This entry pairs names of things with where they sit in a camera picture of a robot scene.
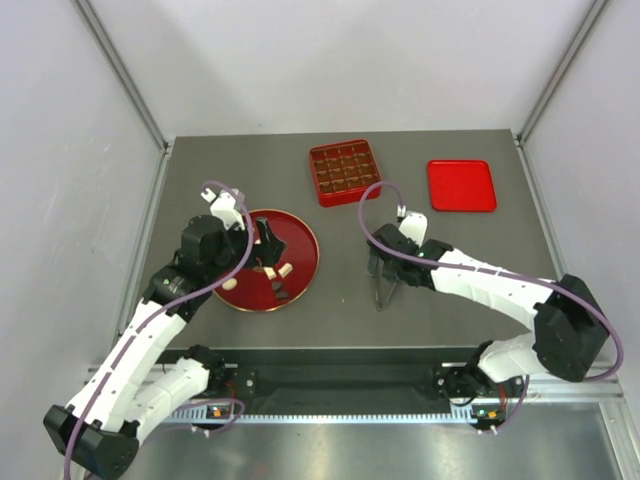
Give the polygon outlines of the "round dark red plate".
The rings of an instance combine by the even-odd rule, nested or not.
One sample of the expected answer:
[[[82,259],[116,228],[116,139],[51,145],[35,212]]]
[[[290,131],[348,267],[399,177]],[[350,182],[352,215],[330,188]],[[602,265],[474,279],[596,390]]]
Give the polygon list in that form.
[[[274,311],[308,289],[319,266],[319,245],[311,228],[291,213],[260,209],[250,215],[255,231],[251,256],[215,293],[241,311]]]

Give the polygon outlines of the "metal tongs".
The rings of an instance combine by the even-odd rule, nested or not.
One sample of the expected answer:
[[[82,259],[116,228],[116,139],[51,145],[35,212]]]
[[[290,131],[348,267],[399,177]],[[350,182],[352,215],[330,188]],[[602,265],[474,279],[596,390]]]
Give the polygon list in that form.
[[[379,261],[374,273],[374,303],[376,310],[383,311],[391,302],[399,283],[396,275],[382,261]]]

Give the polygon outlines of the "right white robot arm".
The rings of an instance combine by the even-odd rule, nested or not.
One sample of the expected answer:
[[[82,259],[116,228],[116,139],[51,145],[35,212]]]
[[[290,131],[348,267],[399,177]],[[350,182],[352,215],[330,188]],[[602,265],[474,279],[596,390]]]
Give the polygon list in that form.
[[[445,385],[453,395],[487,396],[516,377],[548,373],[580,383],[609,337],[589,288],[566,274],[558,281],[517,275],[429,239],[423,244],[385,224],[368,241],[391,279],[465,298],[519,322],[526,333],[479,345]]]

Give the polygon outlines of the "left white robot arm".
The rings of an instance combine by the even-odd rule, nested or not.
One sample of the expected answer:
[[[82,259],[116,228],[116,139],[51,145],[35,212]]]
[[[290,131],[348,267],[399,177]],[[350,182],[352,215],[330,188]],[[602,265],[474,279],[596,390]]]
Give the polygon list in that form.
[[[66,471],[77,464],[99,479],[120,478],[165,418],[197,395],[224,390],[221,355],[201,345],[189,348],[152,385],[142,382],[213,289],[242,268],[275,266],[285,247],[266,217],[230,225],[209,215],[189,221],[173,259],[151,277],[124,334],[93,378],[44,417]]]

